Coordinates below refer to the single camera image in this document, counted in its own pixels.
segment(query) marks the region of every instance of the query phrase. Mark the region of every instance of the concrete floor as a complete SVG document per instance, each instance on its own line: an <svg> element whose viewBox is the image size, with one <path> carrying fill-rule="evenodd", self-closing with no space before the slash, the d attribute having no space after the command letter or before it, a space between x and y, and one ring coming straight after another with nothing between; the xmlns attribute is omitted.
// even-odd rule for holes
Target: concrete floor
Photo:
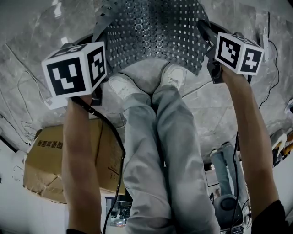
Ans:
<svg viewBox="0 0 293 234"><path fill-rule="evenodd" d="M6 17L6 23L0 21L2 22L0 26L6 29L0 34L0 88L9 107L7 108L3 97L0 96L0 114L14 126L23 140L32 137L28 132L35 133L40 128L62 124L65 109L50 111L41 102L35 82L27 73L23 73L25 69L11 54L7 45L37 77L43 96L50 97L43 77L41 61L62 46L61 40L67 38L69 42L73 42L92 31L96 22L94 7L96 1L54 0L49 6L48 2L47 5L42 5L30 0L27 4L31 4L31 7L27 8L15 2L8 3L10 2L8 0L0 3L0 11L13 9ZM201 2L210 21L226 27L231 32L242 32L249 39L256 40L256 33L262 32L264 27L267 27L267 12L260 10L259 7L256 9L243 5L240 3L243 2L241 0L201 0ZM254 2L258 2L258 5L264 3L263 0ZM283 111L286 103L293 96L293 24L287 21L286 17L283 18L273 11L270 39L278 49L280 83L271 91L269 99L261 108L261 113L269 132L273 133L279 128L287 129L292 125L290 116L286 116ZM277 81L277 70L274 65L276 51L272 46L270 54L271 60L262 64L259 74L253 77L251 82L259 104L267 96L270 84ZM188 73L185 86L180 90L182 95L211 80L206 62L205 60L199 76ZM141 89L151 94L159 84L165 64L163 60L145 60L126 68L123 73L129 75ZM207 163L208 154L213 148L226 141L234 141L237 124L230 95L224 84L208 84L197 93L186 97L184 101L195 116L202 157ZM104 84L103 105L97 109L116 127L125 124L121 114L121 101L111 91L108 83ZM0 119L0 127L4 137L16 148L21 150L28 148L3 118ZM119 133L124 138L123 128L119 129Z"/></svg>

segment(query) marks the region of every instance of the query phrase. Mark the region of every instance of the jeans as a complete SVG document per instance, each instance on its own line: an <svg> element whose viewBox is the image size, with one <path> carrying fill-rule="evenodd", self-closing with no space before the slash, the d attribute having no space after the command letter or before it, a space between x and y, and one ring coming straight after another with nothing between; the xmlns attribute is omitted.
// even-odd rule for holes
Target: jeans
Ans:
<svg viewBox="0 0 293 234"><path fill-rule="evenodd" d="M127 233L219 234L194 117L178 90L165 85L152 99L132 94L124 110L123 179L133 199Z"/></svg>
<svg viewBox="0 0 293 234"><path fill-rule="evenodd" d="M236 187L236 171L233 162L233 154L234 154L234 147L228 143L223 145L221 148L218 149L216 153L211 156L211 161L215 166L216 175L220 184L221 188L221 195L230 194L237 196L237 187ZM240 165L239 158L236 156L236 165L237 165L237 172L238 172L238 186L239 186L239 202L241 206L248 199L247 191L246 191L246 183L244 179L244 174L242 171L242 167ZM234 194L232 194L231 186L228 177L228 171L226 168L226 164L228 165L229 172L233 181L234 186Z"/></svg>

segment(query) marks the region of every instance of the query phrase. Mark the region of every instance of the black cable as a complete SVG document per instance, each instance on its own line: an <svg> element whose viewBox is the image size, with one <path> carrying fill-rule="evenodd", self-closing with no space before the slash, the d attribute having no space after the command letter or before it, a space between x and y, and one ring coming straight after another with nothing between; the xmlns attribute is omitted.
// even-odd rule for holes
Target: black cable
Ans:
<svg viewBox="0 0 293 234"><path fill-rule="evenodd" d="M248 203L248 212L250 212L250 203Z"/></svg>
<svg viewBox="0 0 293 234"><path fill-rule="evenodd" d="M249 201L249 198L246 200L246 202L244 202L241 211L243 211L245 204Z"/></svg>
<svg viewBox="0 0 293 234"><path fill-rule="evenodd" d="M271 93L271 90L272 90L273 88L275 88L275 87L279 84L279 81L280 81L280 71L279 71L279 68L278 68L278 66L277 66L278 50L277 50L276 45L274 44L274 42L272 42L272 41L270 41L270 40L269 40L269 42L273 44L273 46L274 46L275 49L276 49L276 53L277 53L276 60L275 60L275 67L276 67L276 69L277 69L277 71L278 71L278 82L277 82L273 87L272 87L272 84L273 84L273 82L274 82L275 79L271 82L271 87L270 87L270 89L269 89L269 93L268 93L268 95L266 96L266 99L260 104L260 107L262 106L262 104L264 104L264 103L268 100L268 98L269 98L269 96L270 96L270 93Z"/></svg>
<svg viewBox="0 0 293 234"><path fill-rule="evenodd" d="M252 75L248 75L247 76L247 82L250 84L251 83L251 79L252 79Z"/></svg>
<svg viewBox="0 0 293 234"><path fill-rule="evenodd" d="M248 219L248 223L249 223L249 220L250 220L250 217ZM245 230L247 230L251 225L252 225L252 222L251 222L251 224Z"/></svg>
<svg viewBox="0 0 293 234"><path fill-rule="evenodd" d="M271 22L271 14L268 12L268 30L267 30L267 39L270 38L270 22Z"/></svg>
<svg viewBox="0 0 293 234"><path fill-rule="evenodd" d="M214 204L214 193L213 192L210 195L210 201L212 201L212 204Z"/></svg>
<svg viewBox="0 0 293 234"><path fill-rule="evenodd" d="M236 191L237 191L237 196L236 196L236 204L235 204L235 208L234 208L234 212L233 212L233 216L232 216L230 233L232 233L232 228L233 228L233 225L234 225L234 219L235 219L236 209L237 209L238 200L239 200L238 169L237 169L237 164L236 164L236 151L237 151L237 147L238 147L238 131L237 131L237 134L236 134L234 154L233 154L233 162L234 162L234 168L235 168L235 174L236 174L236 188L237 188Z"/></svg>
<svg viewBox="0 0 293 234"><path fill-rule="evenodd" d="M113 202L113 205L111 206L111 208L109 209L108 213L107 213L107 216L106 216L106 219L105 219L105 224L104 224L104 228L103 228L103 234L106 234L106 226L107 226L107 221L108 221L108 218L110 216L110 213L112 212L116 202L117 202L117 198L118 198L118 193L119 193L119 189L120 189L120 185L121 185L121 179L122 179L122 169L123 169L123 160L124 160L124 157L121 159L121 164L120 164L120 175L119 175L119 182L118 182L118 186L117 186L117 190L116 190L116 194L115 194L115 198L114 198L114 202Z"/></svg>

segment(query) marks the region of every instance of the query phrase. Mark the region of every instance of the forearm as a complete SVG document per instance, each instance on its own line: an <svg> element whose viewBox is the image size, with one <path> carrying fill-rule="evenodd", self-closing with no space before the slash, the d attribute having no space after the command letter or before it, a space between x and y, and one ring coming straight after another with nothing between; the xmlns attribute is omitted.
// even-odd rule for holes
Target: forearm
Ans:
<svg viewBox="0 0 293 234"><path fill-rule="evenodd" d="M92 156L88 112L71 100L68 102L63 135L66 155L79 157L81 152L83 158Z"/></svg>
<svg viewBox="0 0 293 234"><path fill-rule="evenodd" d="M253 218L255 218L268 205L278 200L272 176L271 141L252 89L245 77L235 75L223 78L235 108L242 165L252 198ZM262 197L266 197L263 203L259 202Z"/></svg>
<svg viewBox="0 0 293 234"><path fill-rule="evenodd" d="M69 101L63 131L62 182L69 228L100 232L101 196L92 154L88 112Z"/></svg>

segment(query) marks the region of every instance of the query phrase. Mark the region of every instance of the white sneaker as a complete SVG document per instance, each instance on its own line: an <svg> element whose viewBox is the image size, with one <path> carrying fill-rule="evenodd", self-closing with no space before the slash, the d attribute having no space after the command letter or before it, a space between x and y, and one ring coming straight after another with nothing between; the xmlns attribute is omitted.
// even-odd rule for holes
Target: white sneaker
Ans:
<svg viewBox="0 0 293 234"><path fill-rule="evenodd" d="M147 94L140 90L130 77L121 73L110 77L109 84L113 91L122 99L134 93Z"/></svg>
<svg viewBox="0 0 293 234"><path fill-rule="evenodd" d="M167 64L162 72L161 83L158 88L164 85L172 85L179 90L181 85L185 81L186 72L187 69L177 64Z"/></svg>
<svg viewBox="0 0 293 234"><path fill-rule="evenodd" d="M284 110L285 114L292 114L292 111L290 110L292 107L293 107L293 99L291 99L288 102L288 104L287 104L287 106L286 106L286 108Z"/></svg>
<svg viewBox="0 0 293 234"><path fill-rule="evenodd" d="M218 152L218 149L212 149L210 152L210 157L213 156L216 152Z"/></svg>

